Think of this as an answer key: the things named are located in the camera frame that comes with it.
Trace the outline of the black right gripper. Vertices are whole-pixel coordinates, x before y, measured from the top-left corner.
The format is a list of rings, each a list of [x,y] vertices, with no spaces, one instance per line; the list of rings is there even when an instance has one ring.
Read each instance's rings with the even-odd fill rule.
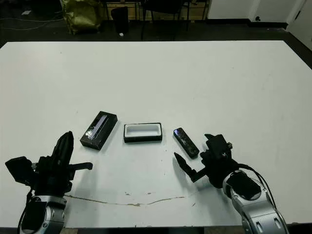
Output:
[[[212,135],[205,134],[204,136],[207,138],[206,145],[209,146]],[[200,178],[207,176],[209,182],[215,188],[222,188],[224,179],[230,173],[238,170],[238,163],[231,156],[216,157],[210,150],[200,153],[204,168],[198,172],[192,169],[181,155],[174,152],[174,156],[180,168],[189,176],[192,182],[196,182]]]

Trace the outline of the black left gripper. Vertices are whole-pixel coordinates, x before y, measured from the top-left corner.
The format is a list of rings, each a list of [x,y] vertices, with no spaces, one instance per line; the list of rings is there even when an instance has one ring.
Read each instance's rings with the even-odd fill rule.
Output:
[[[73,147],[74,136],[68,131],[58,139],[52,156],[39,158],[33,185],[36,195],[64,195],[71,191],[76,171],[93,168],[91,162],[70,164]]]

